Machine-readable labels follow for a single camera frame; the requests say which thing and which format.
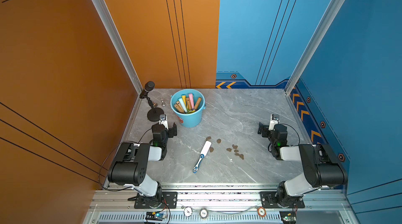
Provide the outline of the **lime trowel yellow handle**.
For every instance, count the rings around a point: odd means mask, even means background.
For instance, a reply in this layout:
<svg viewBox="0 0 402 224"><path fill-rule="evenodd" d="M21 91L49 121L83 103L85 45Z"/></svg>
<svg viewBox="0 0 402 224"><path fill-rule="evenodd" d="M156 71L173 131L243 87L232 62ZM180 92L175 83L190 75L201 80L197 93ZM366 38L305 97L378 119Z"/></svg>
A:
<svg viewBox="0 0 402 224"><path fill-rule="evenodd" d="M182 97L182 99L183 99L184 105L186 105L186 96L185 96L185 95L182 95L181 97Z"/></svg>

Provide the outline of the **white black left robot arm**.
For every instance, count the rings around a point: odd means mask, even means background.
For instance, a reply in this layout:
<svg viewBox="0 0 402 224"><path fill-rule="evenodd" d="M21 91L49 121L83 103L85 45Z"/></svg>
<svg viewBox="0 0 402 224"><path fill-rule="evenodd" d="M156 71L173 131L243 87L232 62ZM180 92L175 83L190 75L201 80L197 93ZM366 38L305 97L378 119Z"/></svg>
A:
<svg viewBox="0 0 402 224"><path fill-rule="evenodd" d="M167 154L167 142L177 136L177 125L166 128L163 124L151 127L153 139L149 143L124 142L119 147L108 171L108 181L137 192L128 200L135 208L167 207L161 183L147 174L149 161L162 161Z"/></svg>

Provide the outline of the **purple trowel pink handle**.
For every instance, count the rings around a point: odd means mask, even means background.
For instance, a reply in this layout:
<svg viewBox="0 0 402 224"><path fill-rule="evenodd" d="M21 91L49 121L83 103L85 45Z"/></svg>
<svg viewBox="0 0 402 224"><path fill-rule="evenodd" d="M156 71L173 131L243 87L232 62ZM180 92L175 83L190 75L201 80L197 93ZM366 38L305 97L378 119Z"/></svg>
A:
<svg viewBox="0 0 402 224"><path fill-rule="evenodd" d="M190 105L191 110L194 110L195 109L195 104L194 104L194 95L193 95L193 93L188 94L188 100L189 100L189 105Z"/></svg>

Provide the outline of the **light blue trowel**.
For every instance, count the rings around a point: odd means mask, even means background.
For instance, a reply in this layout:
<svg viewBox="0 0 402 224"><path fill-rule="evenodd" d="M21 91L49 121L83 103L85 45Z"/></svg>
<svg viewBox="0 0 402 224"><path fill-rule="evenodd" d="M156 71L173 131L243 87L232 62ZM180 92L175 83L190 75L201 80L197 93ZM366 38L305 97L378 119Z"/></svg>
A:
<svg viewBox="0 0 402 224"><path fill-rule="evenodd" d="M186 104L184 103L183 98L179 98L179 102L183 108L184 113L187 114L187 108L186 108Z"/></svg>

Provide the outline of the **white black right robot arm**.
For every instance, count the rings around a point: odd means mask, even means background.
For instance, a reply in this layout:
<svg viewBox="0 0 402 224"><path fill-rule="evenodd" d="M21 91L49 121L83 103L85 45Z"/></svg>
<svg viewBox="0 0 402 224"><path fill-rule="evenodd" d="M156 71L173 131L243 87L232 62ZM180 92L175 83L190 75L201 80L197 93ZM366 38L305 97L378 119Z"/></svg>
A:
<svg viewBox="0 0 402 224"><path fill-rule="evenodd" d="M259 123L258 134L270 141L268 151L280 161L296 161L303 172L282 181L276 191L261 192L264 208L304 208L303 196L323 187L336 187L348 182L346 170L327 144L287 144L287 125Z"/></svg>

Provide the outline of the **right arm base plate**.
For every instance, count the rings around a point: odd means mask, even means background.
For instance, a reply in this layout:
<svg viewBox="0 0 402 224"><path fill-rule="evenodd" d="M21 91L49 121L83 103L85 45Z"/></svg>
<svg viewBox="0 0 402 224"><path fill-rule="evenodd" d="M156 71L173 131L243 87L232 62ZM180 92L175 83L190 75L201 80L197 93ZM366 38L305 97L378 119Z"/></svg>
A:
<svg viewBox="0 0 402 224"><path fill-rule="evenodd" d="M286 194L280 196L278 192L274 191L260 192L260 200L264 208L305 208L302 197Z"/></svg>

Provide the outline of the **white cleaning brush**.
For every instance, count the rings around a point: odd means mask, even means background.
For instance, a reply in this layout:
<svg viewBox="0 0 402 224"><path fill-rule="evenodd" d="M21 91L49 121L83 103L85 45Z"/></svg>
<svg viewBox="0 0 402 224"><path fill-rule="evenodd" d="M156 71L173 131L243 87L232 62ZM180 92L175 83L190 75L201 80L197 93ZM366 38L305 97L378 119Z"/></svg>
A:
<svg viewBox="0 0 402 224"><path fill-rule="evenodd" d="M211 142L210 142L209 140L206 140L206 141L205 141L205 144L204 144L204 146L203 146L203 148L202 148L202 150L201 150L201 154L200 154L199 160L198 160L198 162L195 164L195 166L194 166L194 168L193 168L193 173L196 173L196 172L198 171L198 169L199 169L199 167L200 167L200 164L201 164L202 160L203 160L203 159L206 157L206 155L208 154L210 147L211 147Z"/></svg>

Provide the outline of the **green trowel brown handle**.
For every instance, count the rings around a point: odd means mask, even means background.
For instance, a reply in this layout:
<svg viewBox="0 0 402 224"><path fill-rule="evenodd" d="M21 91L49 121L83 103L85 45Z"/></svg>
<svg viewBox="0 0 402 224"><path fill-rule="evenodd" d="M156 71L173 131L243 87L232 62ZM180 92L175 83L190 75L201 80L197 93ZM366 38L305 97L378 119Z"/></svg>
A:
<svg viewBox="0 0 402 224"><path fill-rule="evenodd" d="M189 97L186 97L186 108L188 111L192 110Z"/></svg>

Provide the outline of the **yellow trowel wooden handle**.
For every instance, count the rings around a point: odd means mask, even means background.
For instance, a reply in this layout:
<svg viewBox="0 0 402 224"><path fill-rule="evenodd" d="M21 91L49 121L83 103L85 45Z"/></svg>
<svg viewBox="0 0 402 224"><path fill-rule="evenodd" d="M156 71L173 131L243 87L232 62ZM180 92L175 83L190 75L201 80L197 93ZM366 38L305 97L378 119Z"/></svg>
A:
<svg viewBox="0 0 402 224"><path fill-rule="evenodd" d="M195 105L194 105L194 110L198 110L198 108L199 108L201 102L202 102L202 98L199 97L199 98L197 99Z"/></svg>

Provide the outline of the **green trowel wooden handle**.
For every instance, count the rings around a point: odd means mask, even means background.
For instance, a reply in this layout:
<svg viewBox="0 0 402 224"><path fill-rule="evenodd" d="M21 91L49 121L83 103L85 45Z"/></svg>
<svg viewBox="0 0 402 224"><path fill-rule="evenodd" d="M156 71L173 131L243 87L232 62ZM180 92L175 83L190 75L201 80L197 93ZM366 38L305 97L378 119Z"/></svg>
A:
<svg viewBox="0 0 402 224"><path fill-rule="evenodd" d="M176 101L176 103L174 104L174 108L181 114L185 114L185 111L183 109L183 107L181 106L179 101Z"/></svg>

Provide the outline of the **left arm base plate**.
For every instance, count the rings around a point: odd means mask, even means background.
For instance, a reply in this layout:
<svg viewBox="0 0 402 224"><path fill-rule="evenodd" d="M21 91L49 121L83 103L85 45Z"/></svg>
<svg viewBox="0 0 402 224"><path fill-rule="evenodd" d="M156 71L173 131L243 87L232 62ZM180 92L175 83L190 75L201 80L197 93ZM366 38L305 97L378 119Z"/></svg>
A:
<svg viewBox="0 0 402 224"><path fill-rule="evenodd" d="M178 203L178 192L162 191L156 196L146 197L138 194L135 197L134 209L164 208L176 209Z"/></svg>

